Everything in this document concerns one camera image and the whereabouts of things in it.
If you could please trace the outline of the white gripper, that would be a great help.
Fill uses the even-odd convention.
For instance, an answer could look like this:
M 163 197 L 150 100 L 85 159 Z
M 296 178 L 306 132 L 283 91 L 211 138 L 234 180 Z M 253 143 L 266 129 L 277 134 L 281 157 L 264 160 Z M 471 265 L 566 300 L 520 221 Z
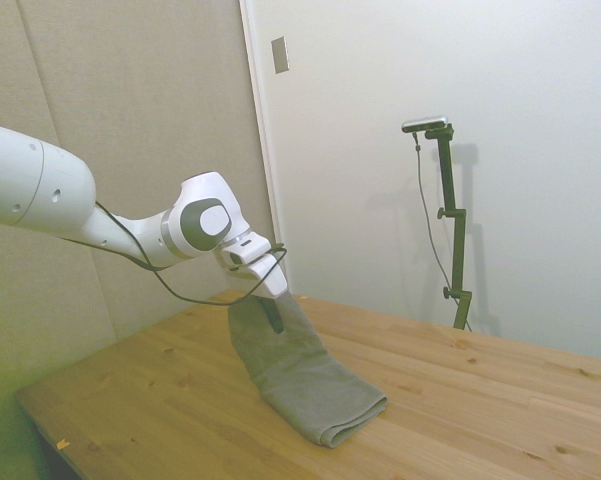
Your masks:
M 227 271 L 229 285 L 246 294 L 263 297 L 262 308 L 271 328 L 276 334 L 284 331 L 284 324 L 276 299 L 288 290 L 286 277 L 279 265 L 279 259 L 265 254 L 256 261 Z

